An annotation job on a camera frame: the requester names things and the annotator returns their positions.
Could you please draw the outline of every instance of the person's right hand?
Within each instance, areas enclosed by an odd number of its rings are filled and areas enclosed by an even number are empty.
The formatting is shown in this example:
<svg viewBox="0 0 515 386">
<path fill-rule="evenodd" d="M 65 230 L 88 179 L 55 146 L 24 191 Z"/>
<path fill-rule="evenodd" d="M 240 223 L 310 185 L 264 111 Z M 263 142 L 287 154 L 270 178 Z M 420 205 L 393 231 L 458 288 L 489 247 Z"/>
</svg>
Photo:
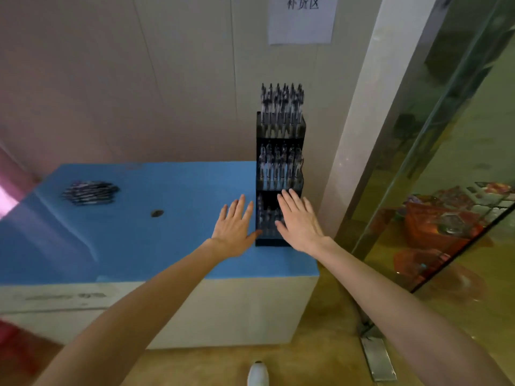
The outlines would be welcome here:
<svg viewBox="0 0 515 386">
<path fill-rule="evenodd" d="M 275 226 L 294 249 L 312 255 L 324 238 L 313 207 L 306 198 L 301 200 L 293 189 L 289 193 L 284 189 L 281 192 L 277 199 L 286 227 L 280 221 L 275 221 Z"/>
</svg>

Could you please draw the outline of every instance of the pen display rack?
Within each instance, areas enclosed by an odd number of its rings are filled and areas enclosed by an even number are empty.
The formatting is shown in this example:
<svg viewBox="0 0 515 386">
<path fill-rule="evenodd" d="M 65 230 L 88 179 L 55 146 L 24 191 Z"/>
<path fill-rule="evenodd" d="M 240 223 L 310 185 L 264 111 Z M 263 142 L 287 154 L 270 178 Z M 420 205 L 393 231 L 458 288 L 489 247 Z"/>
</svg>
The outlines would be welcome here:
<svg viewBox="0 0 515 386">
<path fill-rule="evenodd" d="M 256 239 L 256 246 L 289 246 L 275 226 L 275 221 L 284 222 L 277 194 L 293 188 L 300 196 L 304 187 L 303 99 L 301 85 L 295 90 L 292 84 L 291 91 L 289 87 L 281 90 L 277 85 L 275 94 L 271 84 L 268 92 L 262 86 L 262 111 L 256 114 L 255 222 L 256 229 L 263 233 Z"/>
</svg>

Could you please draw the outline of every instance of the person's left arm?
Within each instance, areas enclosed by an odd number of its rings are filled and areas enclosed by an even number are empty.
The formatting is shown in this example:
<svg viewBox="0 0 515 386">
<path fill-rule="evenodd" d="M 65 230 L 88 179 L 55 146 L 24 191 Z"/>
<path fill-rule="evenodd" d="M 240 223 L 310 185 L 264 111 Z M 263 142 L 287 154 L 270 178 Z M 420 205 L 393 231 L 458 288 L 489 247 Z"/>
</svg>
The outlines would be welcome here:
<svg viewBox="0 0 515 386">
<path fill-rule="evenodd" d="M 34 386 L 119 385 L 193 289 L 221 261 L 245 252 L 253 204 L 245 197 L 225 205 L 212 238 L 102 313 L 65 346 Z"/>
</svg>

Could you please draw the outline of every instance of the black display stand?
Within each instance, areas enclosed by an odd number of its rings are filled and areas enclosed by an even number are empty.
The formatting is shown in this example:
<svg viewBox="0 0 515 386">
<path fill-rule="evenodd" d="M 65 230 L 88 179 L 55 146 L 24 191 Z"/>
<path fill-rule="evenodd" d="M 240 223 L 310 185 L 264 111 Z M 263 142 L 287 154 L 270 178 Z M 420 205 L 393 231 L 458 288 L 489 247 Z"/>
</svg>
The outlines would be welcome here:
<svg viewBox="0 0 515 386">
<path fill-rule="evenodd" d="M 299 127 L 299 135 L 297 137 L 292 138 L 265 138 L 264 129 L 261 123 L 261 112 L 258 112 L 256 115 L 256 203 L 258 200 L 258 196 L 261 194 L 263 198 L 263 207 L 266 210 L 270 207 L 271 210 L 275 210 L 279 208 L 279 202 L 277 201 L 277 194 L 281 192 L 280 189 L 259 189 L 259 156 L 261 145 L 267 146 L 268 143 L 272 145 L 272 151 L 276 145 L 282 147 L 283 144 L 286 144 L 289 149 L 291 146 L 300 147 L 300 149 L 304 146 L 304 136 L 306 134 L 306 121 L 304 120 L 304 116 L 301 117 L 300 123 L 297 125 Z M 298 187 L 293 187 L 295 192 L 300 196 L 302 194 L 302 188 L 304 187 L 304 175 L 301 171 L 301 181 Z M 256 228 L 258 227 L 258 214 L 255 214 L 255 223 Z M 258 237 L 255 241 L 256 246 L 290 246 L 285 240 L 282 238 L 267 238 L 266 233 L 263 233 L 260 237 Z"/>
</svg>

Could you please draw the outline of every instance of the paper sign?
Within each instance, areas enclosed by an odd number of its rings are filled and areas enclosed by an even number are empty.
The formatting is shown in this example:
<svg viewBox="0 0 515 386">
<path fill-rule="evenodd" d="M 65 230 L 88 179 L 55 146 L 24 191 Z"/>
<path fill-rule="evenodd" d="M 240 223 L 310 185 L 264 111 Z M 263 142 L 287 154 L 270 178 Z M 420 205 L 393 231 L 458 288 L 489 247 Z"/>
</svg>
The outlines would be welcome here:
<svg viewBox="0 0 515 386">
<path fill-rule="evenodd" d="M 338 0 L 268 0 L 268 44 L 331 43 Z"/>
</svg>

